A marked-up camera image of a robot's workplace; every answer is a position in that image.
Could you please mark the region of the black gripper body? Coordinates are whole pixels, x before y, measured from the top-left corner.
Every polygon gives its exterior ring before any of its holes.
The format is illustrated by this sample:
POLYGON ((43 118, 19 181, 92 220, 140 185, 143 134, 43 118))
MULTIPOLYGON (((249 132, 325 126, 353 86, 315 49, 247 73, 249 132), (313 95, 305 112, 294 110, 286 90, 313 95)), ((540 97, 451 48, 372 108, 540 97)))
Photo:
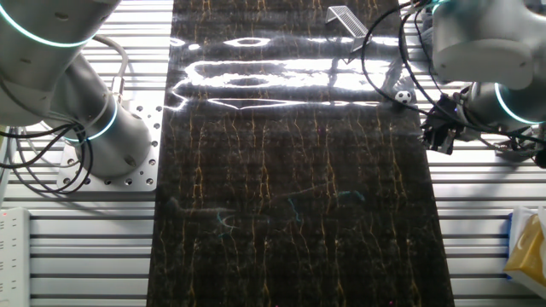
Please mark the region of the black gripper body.
POLYGON ((442 94, 427 115, 427 117, 434 117, 441 120, 438 132, 436 133, 436 140, 438 143, 440 143, 448 133, 452 134, 455 139, 459 139, 462 136, 465 126, 457 117, 457 109, 457 103, 448 95, 442 94))

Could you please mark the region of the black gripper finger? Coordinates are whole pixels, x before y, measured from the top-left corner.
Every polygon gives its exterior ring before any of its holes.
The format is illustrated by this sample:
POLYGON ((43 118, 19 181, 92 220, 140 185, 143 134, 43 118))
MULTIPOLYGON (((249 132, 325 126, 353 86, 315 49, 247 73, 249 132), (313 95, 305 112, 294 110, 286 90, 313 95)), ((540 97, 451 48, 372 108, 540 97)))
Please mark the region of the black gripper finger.
POLYGON ((438 151, 442 154, 452 154, 455 137, 448 133, 438 145, 438 151))
POLYGON ((436 140, 436 133, 441 124, 440 119, 434 117, 427 117, 421 124, 422 135, 421 142, 428 149, 438 149, 439 143, 436 140))

